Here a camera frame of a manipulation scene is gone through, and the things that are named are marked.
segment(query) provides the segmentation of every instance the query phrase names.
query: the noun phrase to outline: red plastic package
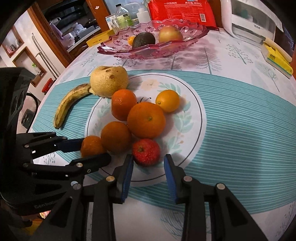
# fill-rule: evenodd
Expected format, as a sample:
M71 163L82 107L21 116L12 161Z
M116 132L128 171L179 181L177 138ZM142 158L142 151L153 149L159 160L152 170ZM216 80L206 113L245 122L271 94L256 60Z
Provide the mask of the red plastic package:
M152 0L148 7L152 20L182 19L216 27L215 17L207 0Z

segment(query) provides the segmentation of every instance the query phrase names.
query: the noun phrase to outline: yellow box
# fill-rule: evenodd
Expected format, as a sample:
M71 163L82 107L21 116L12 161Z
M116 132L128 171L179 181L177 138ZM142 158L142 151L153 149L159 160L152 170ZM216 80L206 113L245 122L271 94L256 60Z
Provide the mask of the yellow box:
M109 36L114 35L113 29L107 30L105 32L102 32L95 37L88 40L86 43L89 47L94 46L96 44L102 43L104 41L107 41L109 39Z

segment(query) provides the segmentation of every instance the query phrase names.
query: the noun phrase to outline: clear bottle with black cap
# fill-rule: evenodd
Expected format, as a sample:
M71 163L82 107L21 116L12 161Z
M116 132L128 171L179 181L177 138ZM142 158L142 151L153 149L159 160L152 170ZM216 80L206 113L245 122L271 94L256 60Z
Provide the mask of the clear bottle with black cap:
M117 12L115 14L118 23L121 28L125 28L126 25L133 26L133 22L131 20L130 14L128 10L126 10L124 7L121 6L121 4L116 4Z

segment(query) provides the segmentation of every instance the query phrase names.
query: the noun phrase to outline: striped placemat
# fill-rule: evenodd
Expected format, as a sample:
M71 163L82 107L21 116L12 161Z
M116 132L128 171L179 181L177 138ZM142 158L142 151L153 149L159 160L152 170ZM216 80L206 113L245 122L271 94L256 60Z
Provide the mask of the striped placemat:
M261 88L221 76L185 71L128 71L129 75L161 72L189 83L203 101L206 134L201 148L185 168L187 175L214 185L225 183L249 213L261 213L296 200L296 107ZM34 131L56 131L69 139L84 136L88 115L98 100L89 95L71 108L62 130L53 118L62 98L89 77L56 85L44 102ZM66 161L80 153L58 152ZM90 176L100 180L102 176ZM183 210L169 197L167 184L131 187L129 196L143 202Z

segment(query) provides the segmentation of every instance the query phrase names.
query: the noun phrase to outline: orange fruit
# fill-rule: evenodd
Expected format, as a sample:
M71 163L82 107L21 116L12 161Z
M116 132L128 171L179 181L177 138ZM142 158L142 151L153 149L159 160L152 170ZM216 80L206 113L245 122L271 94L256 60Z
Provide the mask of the orange fruit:
M111 112L119 121L126 121L131 108L137 103L135 94L130 90L118 90L112 95Z
M178 109L180 97L176 91L164 90L156 97L155 104L160 106L164 112L170 113Z
M135 36L131 36L131 37L129 37L128 38L128 44L130 45L130 46L133 46L133 39L135 38Z
M138 138L158 137L165 128L162 109L150 102L136 104L128 114L128 128Z
M87 157L105 153L106 149L102 146L101 138L97 136L87 136L82 141L80 152L81 157Z
M126 124L112 121L102 129L101 140L103 147L108 151L120 153L130 147L131 132Z

